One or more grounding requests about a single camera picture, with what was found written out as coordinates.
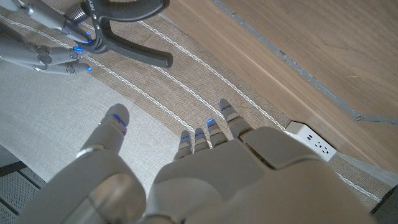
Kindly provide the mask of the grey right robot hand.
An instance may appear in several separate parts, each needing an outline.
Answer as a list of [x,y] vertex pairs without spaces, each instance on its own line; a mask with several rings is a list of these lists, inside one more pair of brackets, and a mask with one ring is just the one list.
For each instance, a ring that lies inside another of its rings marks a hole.
[[92,38],[71,19],[43,1],[3,0],[1,7],[14,12],[23,11],[36,22],[78,42],[73,48],[35,45],[2,23],[1,60],[44,73],[75,75],[91,71],[91,67],[79,59],[88,53],[81,44],[92,43]]

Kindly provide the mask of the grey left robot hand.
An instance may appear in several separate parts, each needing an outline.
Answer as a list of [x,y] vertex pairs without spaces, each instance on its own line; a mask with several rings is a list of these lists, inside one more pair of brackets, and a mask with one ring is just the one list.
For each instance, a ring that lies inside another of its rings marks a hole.
[[76,159],[28,202],[18,223],[374,223],[354,193],[310,148],[274,128],[254,129],[219,102],[218,124],[184,131],[149,192],[119,156],[129,123],[107,111]]

